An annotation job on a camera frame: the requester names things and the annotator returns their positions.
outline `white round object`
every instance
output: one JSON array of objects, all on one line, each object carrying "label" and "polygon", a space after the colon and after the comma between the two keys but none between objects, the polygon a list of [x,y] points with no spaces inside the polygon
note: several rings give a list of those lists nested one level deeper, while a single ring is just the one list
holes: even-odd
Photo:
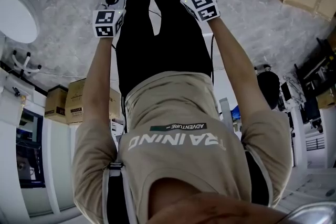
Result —
[{"label": "white round object", "polygon": [[29,0],[0,0],[0,31],[22,43],[37,38],[39,27]]}]

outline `marble floor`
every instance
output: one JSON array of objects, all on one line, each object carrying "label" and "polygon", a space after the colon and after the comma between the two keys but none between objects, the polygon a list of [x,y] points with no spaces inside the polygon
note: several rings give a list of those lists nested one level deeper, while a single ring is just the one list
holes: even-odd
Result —
[{"label": "marble floor", "polygon": [[[92,10],[98,0],[49,0],[43,11],[44,23],[38,39],[29,45],[7,40],[2,60],[13,66],[13,49],[31,63],[41,64],[41,73],[31,81],[49,88],[85,77],[97,45],[91,26]],[[279,75],[302,63],[317,45],[316,37],[325,38],[335,22],[327,22],[309,13],[283,5],[279,0],[219,0],[222,19],[244,47],[253,64],[268,62]],[[151,10],[159,12],[153,3]],[[160,29],[160,17],[150,13],[154,32]],[[209,27],[202,25],[208,46]],[[111,85],[118,89],[115,53],[112,53]],[[214,68],[223,69],[218,49],[214,49]]]}]

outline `blue object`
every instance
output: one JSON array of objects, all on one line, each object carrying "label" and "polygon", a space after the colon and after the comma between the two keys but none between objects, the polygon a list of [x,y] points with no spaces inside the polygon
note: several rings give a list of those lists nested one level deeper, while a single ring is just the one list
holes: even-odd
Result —
[{"label": "blue object", "polygon": [[232,118],[234,120],[239,120],[240,119],[240,111],[239,107],[236,106],[232,111],[231,111]]}]

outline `beige t-shirt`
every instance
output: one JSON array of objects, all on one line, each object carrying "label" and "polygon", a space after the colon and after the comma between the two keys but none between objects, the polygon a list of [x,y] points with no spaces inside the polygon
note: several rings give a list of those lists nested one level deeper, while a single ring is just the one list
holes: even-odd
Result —
[{"label": "beige t-shirt", "polygon": [[[140,224],[148,220],[151,185],[160,178],[185,181],[200,191],[251,201],[244,148],[219,120],[213,86],[201,73],[165,72],[135,87],[126,99],[130,131],[119,145]],[[288,119],[274,111],[247,119],[242,141],[268,172],[275,205],[291,170]],[[117,157],[107,126],[83,123],[73,160],[75,203],[102,223],[102,170]]]}]

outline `sleeve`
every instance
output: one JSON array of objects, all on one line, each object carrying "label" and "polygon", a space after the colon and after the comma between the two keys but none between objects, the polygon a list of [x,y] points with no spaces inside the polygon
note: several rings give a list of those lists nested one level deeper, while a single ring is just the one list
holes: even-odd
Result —
[{"label": "sleeve", "polygon": [[73,195],[76,206],[92,223],[103,223],[103,170],[116,157],[117,149],[108,126],[92,120],[78,127],[72,162]]},{"label": "sleeve", "polygon": [[258,155],[273,190],[272,206],[281,199],[292,169],[289,120],[285,113],[260,111],[245,122],[242,142]]}]

